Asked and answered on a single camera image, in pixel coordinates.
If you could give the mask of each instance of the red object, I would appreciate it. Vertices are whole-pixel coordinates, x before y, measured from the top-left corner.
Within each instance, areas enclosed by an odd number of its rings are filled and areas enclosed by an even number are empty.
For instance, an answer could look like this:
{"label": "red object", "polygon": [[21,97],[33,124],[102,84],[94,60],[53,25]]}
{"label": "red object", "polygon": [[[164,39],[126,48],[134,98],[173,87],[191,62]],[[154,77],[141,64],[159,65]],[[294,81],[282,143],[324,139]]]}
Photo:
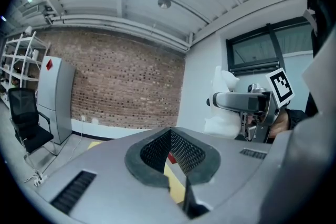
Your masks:
{"label": "red object", "polygon": [[171,152],[169,152],[168,154],[168,159],[170,160],[172,164],[176,163],[175,157]]}
{"label": "red object", "polygon": [[52,68],[53,67],[53,63],[52,63],[53,61],[50,59],[48,62],[47,62],[47,64],[46,64],[46,67],[47,67],[47,70],[49,71],[49,69],[50,68]]}

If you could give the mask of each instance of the person's hand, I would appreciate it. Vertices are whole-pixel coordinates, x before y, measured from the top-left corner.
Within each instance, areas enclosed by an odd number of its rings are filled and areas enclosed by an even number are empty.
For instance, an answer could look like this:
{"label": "person's hand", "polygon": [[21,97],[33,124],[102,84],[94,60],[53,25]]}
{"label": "person's hand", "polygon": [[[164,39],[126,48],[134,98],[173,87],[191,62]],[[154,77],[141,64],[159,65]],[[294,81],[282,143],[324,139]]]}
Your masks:
{"label": "person's hand", "polygon": [[[254,120],[252,115],[247,116],[247,124],[252,124],[252,121]],[[279,116],[277,117],[275,123],[271,126],[271,131],[269,134],[270,138],[275,138],[278,133],[287,131],[289,129],[289,118],[286,110],[281,109],[279,112]]]}

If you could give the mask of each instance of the chair armrest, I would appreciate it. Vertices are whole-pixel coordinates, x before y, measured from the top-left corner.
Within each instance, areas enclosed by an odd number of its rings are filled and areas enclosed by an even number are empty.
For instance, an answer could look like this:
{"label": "chair armrest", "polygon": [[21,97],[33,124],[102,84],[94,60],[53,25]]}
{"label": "chair armrest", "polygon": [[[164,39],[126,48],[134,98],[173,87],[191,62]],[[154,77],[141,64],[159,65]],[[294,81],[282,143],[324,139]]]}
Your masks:
{"label": "chair armrest", "polygon": [[12,118],[9,119],[12,126],[14,127],[14,130],[17,132],[17,134],[20,134],[20,129],[19,127],[14,123],[14,121],[12,120]]}
{"label": "chair armrest", "polygon": [[50,125],[50,118],[48,118],[47,116],[45,116],[42,112],[38,111],[38,114],[40,114],[42,117],[44,117],[47,120],[48,124]]}

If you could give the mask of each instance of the black and white qr marker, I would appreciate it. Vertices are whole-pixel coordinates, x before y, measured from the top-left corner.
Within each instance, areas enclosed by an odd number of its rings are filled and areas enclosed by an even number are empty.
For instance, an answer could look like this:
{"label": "black and white qr marker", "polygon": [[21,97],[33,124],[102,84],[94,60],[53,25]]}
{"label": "black and white qr marker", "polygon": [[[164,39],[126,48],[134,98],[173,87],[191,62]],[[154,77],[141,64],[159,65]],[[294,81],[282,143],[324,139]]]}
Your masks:
{"label": "black and white qr marker", "polygon": [[266,78],[272,88],[279,108],[288,103],[295,96],[293,88],[290,85],[283,68],[277,69],[272,73],[267,74]]}

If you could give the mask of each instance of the yellow floor tape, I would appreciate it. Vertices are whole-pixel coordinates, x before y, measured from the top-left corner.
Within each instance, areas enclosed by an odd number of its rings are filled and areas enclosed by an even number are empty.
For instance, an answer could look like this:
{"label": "yellow floor tape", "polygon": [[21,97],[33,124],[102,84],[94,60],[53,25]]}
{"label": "yellow floor tape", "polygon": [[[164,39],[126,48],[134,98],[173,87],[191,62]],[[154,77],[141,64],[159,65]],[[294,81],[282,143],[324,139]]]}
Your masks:
{"label": "yellow floor tape", "polygon": [[[100,143],[102,142],[91,142],[88,150],[94,146],[99,145]],[[184,200],[185,187],[181,184],[167,164],[164,165],[163,174],[169,178],[170,195],[172,196],[173,200],[177,204],[182,202]]]}

